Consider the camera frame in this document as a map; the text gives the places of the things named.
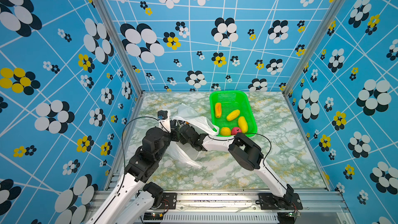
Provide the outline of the white plastic bag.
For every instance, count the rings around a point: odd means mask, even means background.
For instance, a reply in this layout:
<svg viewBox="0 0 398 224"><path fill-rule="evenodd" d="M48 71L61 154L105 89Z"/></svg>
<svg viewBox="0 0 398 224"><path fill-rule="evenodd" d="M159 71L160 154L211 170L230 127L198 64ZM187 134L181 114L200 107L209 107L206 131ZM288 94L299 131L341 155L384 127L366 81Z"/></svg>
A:
<svg viewBox="0 0 398 224"><path fill-rule="evenodd" d="M185 104L177 108L177 115L171 118L172 142L166 153L179 163L196 169L202 167L196 162L200 151L205 151L203 141L208 136L217 136L220 128Z"/></svg>

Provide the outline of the yellow lemon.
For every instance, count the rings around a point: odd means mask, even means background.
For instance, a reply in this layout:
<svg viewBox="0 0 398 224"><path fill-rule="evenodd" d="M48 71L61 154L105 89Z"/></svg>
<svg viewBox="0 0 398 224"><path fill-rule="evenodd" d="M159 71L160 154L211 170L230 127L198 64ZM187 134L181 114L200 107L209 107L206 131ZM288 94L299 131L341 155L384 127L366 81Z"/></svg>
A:
<svg viewBox="0 0 398 224"><path fill-rule="evenodd" d="M231 136L231 129L228 127L222 127L220 129L220 135L221 136Z"/></svg>

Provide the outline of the red dragon fruit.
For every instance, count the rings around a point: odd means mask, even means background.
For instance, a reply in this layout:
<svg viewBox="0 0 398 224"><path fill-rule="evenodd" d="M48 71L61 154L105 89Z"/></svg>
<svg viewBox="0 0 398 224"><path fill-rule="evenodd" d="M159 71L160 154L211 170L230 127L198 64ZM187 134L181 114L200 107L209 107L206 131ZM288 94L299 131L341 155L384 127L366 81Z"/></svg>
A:
<svg viewBox="0 0 398 224"><path fill-rule="evenodd" d="M241 128L239 128L239 127L234 127L234 128L231 130L231 135L232 135L232 136L235 136L235 135L237 135L238 133L242 133L242 130L241 130Z"/></svg>

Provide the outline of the yellow banana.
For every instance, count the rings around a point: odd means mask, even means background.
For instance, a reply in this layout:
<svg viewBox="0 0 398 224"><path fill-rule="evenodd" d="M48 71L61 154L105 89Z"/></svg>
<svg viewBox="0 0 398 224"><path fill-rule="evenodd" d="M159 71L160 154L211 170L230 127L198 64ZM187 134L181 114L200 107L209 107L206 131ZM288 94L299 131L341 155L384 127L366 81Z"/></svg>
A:
<svg viewBox="0 0 398 224"><path fill-rule="evenodd" d="M227 115L226 120L227 120L227 121L233 121L233 120L235 120L236 118L238 118L239 115L240 115L240 110L234 110L234 111L230 112L230 113Z"/></svg>

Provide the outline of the yellow mango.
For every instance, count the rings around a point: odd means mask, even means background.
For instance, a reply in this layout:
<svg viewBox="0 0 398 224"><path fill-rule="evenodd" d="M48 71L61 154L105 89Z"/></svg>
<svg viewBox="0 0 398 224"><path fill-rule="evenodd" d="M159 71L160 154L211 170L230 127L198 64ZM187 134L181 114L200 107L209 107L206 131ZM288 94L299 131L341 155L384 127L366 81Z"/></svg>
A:
<svg viewBox="0 0 398 224"><path fill-rule="evenodd" d="M242 133L247 133L248 132L248 123L246 121L246 118L244 116L240 116L238 119L238 127L240 128Z"/></svg>

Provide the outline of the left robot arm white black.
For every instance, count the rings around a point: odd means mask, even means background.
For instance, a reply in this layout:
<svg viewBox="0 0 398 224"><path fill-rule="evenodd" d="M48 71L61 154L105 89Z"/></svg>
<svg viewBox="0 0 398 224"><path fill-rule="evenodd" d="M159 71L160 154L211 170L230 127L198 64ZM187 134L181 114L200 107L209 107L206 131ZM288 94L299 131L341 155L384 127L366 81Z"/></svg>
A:
<svg viewBox="0 0 398 224"><path fill-rule="evenodd" d="M161 204L163 189L148 183L177 131L154 127L146 132L135 155L124 168L122 178L88 224L133 224L151 207Z"/></svg>

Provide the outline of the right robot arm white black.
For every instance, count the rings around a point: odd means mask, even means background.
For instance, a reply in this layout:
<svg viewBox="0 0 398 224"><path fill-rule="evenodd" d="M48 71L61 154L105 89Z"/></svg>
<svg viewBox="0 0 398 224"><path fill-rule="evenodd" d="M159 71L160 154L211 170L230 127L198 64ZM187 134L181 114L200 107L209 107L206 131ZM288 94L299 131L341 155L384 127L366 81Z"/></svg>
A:
<svg viewBox="0 0 398 224"><path fill-rule="evenodd" d="M183 144L190 144L197 151L229 152L244 169L254 171L268 186L272 196L265 202L278 209L294 206L294 190L284 182L268 165L261 147L243 133L233 137L213 137L198 134L190 125L184 125L177 131L177 138Z"/></svg>

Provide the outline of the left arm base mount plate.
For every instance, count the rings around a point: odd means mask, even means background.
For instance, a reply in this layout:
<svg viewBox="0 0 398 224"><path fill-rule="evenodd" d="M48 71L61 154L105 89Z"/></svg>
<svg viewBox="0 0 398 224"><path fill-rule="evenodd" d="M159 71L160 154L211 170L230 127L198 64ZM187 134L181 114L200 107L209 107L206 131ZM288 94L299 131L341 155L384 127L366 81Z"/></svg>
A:
<svg viewBox="0 0 398 224"><path fill-rule="evenodd" d="M170 210L176 209L177 193L164 192L154 198L152 209Z"/></svg>

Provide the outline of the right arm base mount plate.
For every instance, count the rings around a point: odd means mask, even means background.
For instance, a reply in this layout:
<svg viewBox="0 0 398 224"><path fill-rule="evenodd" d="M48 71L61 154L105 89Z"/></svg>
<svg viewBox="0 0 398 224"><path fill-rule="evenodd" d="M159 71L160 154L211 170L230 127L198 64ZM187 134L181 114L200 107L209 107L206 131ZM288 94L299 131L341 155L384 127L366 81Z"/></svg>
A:
<svg viewBox="0 0 398 224"><path fill-rule="evenodd" d="M255 203L260 205L261 210L294 211L303 209L302 201L297 193L293 193L287 200L284 197L276 197L272 193L260 193Z"/></svg>

